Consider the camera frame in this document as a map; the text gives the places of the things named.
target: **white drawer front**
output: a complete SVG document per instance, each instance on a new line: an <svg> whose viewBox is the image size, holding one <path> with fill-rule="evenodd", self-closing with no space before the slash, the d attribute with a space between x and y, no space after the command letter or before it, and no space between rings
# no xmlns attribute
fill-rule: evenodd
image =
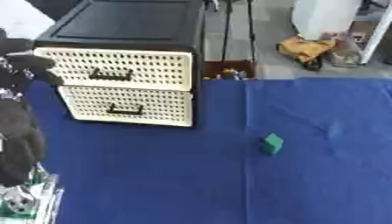
<svg viewBox="0 0 392 224"><path fill-rule="evenodd" d="M190 91L189 52L40 47L35 55L55 60L51 71L69 86Z"/></svg>
<svg viewBox="0 0 392 224"><path fill-rule="evenodd" d="M192 95L188 92L112 87L59 87L77 120L193 125Z"/></svg>

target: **black plastic drawer unit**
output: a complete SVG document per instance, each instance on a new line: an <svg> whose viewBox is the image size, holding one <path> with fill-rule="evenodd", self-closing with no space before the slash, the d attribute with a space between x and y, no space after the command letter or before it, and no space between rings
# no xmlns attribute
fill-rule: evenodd
<svg viewBox="0 0 392 224"><path fill-rule="evenodd" d="M204 4L85 1L36 41L83 121L190 127L195 122Z"/></svg>

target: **black case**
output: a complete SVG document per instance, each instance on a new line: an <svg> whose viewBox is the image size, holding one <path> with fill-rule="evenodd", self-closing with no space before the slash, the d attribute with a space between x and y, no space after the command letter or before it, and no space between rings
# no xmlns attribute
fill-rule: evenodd
<svg viewBox="0 0 392 224"><path fill-rule="evenodd" d="M203 0L86 0L44 32L35 46L192 53L196 123L204 60L204 13Z"/></svg>

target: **green cube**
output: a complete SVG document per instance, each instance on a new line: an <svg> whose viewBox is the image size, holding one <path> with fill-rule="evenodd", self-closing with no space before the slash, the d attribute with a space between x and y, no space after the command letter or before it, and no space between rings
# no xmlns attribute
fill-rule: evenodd
<svg viewBox="0 0 392 224"><path fill-rule="evenodd" d="M284 144L284 140L274 133L262 140L262 150L270 155L277 154Z"/></svg>

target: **table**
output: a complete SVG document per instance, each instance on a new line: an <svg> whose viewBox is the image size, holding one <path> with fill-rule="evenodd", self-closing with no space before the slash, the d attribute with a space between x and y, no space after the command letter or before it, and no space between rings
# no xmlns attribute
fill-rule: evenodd
<svg viewBox="0 0 392 224"><path fill-rule="evenodd" d="M29 98L66 186L58 223L384 224L392 81L203 81L195 129L77 122ZM284 139L260 153L270 132Z"/></svg>

